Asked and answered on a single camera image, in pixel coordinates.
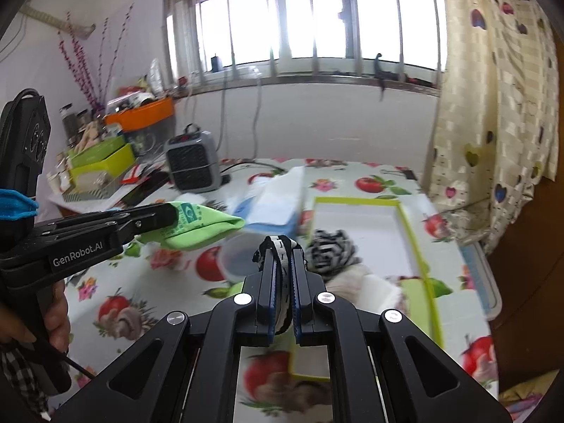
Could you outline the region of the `purple flower branches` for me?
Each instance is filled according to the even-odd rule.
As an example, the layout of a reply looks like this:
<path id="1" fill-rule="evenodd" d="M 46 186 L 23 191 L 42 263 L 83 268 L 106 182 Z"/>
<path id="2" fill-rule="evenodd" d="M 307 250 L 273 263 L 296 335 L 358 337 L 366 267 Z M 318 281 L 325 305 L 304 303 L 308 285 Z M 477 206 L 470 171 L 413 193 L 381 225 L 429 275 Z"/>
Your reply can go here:
<path id="1" fill-rule="evenodd" d="M 110 81 L 118 62 L 118 55 L 124 45 L 123 39 L 127 34 L 131 15 L 135 4 L 132 3 L 125 12 L 114 46 L 113 55 L 108 66 L 104 65 L 104 49 L 109 35 L 109 18 L 106 17 L 102 24 L 102 32 L 98 47 L 98 66 L 93 70 L 86 50 L 78 38 L 78 24 L 71 18 L 71 12 L 66 13 L 62 29 L 58 34 L 58 50 L 62 54 L 68 71 L 71 73 L 75 85 L 86 98 L 88 104 L 95 112 L 102 112 L 106 107 Z"/>

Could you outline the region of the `white towel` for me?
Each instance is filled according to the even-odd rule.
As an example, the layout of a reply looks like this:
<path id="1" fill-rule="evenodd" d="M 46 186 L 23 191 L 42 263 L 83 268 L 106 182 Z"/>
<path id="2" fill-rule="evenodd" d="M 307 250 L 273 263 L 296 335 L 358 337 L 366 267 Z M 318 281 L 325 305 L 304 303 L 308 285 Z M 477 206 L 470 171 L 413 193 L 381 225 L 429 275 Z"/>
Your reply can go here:
<path id="1" fill-rule="evenodd" d="M 387 309 L 397 308 L 402 295 L 400 287 L 395 284 L 378 275 L 365 275 L 360 285 L 356 308 L 382 314 Z"/>

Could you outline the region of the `green boxes stack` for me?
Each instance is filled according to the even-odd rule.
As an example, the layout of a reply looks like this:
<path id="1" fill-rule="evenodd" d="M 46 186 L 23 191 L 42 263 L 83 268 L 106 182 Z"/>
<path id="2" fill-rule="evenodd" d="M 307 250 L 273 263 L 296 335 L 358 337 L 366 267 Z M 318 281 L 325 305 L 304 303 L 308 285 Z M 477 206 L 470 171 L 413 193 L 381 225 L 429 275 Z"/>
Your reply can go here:
<path id="1" fill-rule="evenodd" d="M 67 152 L 70 176 L 78 192 L 101 188 L 121 176 L 135 162 L 135 155 L 123 136 L 110 137 L 80 153 Z"/>

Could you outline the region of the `grey space heater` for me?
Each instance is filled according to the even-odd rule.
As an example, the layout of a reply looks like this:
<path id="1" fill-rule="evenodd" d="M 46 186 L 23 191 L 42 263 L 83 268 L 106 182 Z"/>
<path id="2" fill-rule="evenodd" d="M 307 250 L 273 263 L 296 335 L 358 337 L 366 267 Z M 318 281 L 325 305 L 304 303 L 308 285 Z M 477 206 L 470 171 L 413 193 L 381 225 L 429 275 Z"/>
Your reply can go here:
<path id="1" fill-rule="evenodd" d="M 208 131 L 190 123 L 180 135 L 164 144 L 172 182 L 182 193 L 205 193 L 222 185 L 214 139 Z"/>

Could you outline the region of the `yellow-green cardboard box tray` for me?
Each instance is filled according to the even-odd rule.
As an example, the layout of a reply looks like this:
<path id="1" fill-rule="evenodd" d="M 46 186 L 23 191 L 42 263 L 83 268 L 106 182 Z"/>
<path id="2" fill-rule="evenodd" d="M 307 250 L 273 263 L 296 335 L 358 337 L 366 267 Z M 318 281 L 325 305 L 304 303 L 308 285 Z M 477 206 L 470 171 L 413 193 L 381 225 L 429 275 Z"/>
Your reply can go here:
<path id="1" fill-rule="evenodd" d="M 313 228 L 344 230 L 357 247 L 361 263 L 372 274 L 400 287 L 403 295 L 395 309 L 443 346 L 435 284 L 400 202 L 318 197 Z"/>

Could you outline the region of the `clear lidded plastic jar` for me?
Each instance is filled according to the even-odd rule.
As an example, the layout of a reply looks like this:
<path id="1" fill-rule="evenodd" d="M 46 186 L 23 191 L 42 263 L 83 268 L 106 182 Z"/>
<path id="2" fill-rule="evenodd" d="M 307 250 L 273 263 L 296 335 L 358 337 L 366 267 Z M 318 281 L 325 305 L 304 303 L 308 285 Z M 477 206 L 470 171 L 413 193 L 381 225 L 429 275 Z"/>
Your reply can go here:
<path id="1" fill-rule="evenodd" d="M 240 232 L 224 239 L 217 254 L 217 264 L 226 280 L 242 282 L 258 271 L 252 261 L 265 236 L 252 232 Z"/>

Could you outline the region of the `heart patterned curtain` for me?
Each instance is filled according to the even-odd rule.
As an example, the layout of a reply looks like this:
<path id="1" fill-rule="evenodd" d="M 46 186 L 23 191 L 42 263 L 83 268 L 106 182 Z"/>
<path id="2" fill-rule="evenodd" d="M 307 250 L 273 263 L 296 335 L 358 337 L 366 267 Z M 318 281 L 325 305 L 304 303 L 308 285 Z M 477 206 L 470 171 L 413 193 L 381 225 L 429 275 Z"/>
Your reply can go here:
<path id="1" fill-rule="evenodd" d="M 559 156 L 558 63 L 536 0 L 445 0 L 428 195 L 461 245 L 493 251 Z"/>

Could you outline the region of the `black white striped sock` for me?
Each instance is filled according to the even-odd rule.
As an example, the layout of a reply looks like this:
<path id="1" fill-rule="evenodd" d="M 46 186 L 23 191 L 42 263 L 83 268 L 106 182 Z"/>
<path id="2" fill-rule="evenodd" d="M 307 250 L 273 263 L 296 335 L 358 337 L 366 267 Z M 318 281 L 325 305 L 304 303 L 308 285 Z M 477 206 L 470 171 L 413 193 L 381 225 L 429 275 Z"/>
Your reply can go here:
<path id="1" fill-rule="evenodd" d="M 359 264 L 357 247 L 344 230 L 317 229 L 305 251 L 308 269 L 329 281 L 350 265 Z"/>
<path id="2" fill-rule="evenodd" d="M 270 340 L 292 323 L 290 257 L 296 243 L 286 236 L 267 236 L 253 255 L 261 274 L 257 296 L 257 321 Z"/>

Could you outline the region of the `green microfiber cloth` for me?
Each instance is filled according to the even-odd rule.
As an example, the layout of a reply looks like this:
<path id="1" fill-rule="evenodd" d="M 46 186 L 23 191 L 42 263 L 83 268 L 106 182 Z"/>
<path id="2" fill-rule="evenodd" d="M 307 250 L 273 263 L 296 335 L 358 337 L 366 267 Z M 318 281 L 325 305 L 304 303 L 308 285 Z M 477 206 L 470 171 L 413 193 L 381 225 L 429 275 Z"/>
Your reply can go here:
<path id="1" fill-rule="evenodd" d="M 137 240 L 170 250 L 193 250 L 220 241 L 242 229 L 245 220 L 192 202 L 168 202 L 178 214 L 174 225 L 145 232 Z"/>

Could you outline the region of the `zigzag patterned tray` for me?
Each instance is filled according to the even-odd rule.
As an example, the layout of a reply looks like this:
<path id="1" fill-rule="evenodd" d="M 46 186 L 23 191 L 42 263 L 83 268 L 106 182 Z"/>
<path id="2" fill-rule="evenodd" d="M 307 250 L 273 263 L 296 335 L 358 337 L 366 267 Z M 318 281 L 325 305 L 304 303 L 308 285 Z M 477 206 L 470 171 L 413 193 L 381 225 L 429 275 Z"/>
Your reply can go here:
<path id="1" fill-rule="evenodd" d="M 121 177 L 101 178 L 98 177 L 90 186 L 75 187 L 63 193 L 65 202 L 85 202 L 95 200 L 106 200 L 111 198 L 121 187 Z"/>

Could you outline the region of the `cream towel with stripes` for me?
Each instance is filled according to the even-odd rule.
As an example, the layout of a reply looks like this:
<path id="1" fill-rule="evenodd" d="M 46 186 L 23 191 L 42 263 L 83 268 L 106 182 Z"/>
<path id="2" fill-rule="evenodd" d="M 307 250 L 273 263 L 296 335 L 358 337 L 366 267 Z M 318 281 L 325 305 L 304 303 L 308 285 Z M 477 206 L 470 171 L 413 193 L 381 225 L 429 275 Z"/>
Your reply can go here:
<path id="1" fill-rule="evenodd" d="M 372 272 L 363 264 L 353 264 L 333 277 L 327 284 L 326 290 L 353 303 L 357 303 L 364 280 Z"/>

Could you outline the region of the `black smartphone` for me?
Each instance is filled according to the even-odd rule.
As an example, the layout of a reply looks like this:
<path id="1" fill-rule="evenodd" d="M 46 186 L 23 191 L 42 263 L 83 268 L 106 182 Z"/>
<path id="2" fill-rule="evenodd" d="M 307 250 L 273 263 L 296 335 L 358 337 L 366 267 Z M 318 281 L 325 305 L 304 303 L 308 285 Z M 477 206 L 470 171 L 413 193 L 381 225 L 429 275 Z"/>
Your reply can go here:
<path id="1" fill-rule="evenodd" d="M 121 199 L 125 207 L 134 207 L 170 181 L 168 172 L 156 170 Z"/>

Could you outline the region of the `orange lidded storage box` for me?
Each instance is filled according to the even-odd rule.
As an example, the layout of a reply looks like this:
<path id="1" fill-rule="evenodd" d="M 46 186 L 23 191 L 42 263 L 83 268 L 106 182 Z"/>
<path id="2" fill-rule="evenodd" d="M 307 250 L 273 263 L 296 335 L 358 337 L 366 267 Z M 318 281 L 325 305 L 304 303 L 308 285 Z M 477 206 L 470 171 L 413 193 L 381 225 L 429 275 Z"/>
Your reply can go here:
<path id="1" fill-rule="evenodd" d="M 138 108 L 107 115 L 104 122 L 106 125 L 118 124 L 123 132 L 130 133 L 173 117 L 174 113 L 173 100 L 171 97 L 166 97 Z"/>

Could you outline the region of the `blue tissue pack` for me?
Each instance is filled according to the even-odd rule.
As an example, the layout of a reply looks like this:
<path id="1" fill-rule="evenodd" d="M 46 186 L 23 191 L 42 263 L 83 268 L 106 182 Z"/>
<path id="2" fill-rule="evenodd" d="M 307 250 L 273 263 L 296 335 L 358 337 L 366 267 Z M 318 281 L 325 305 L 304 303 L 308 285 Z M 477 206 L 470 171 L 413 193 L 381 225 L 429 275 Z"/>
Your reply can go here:
<path id="1" fill-rule="evenodd" d="M 294 238 L 304 202 L 305 167 L 296 166 L 273 178 L 259 176 L 231 213 L 254 233 Z"/>

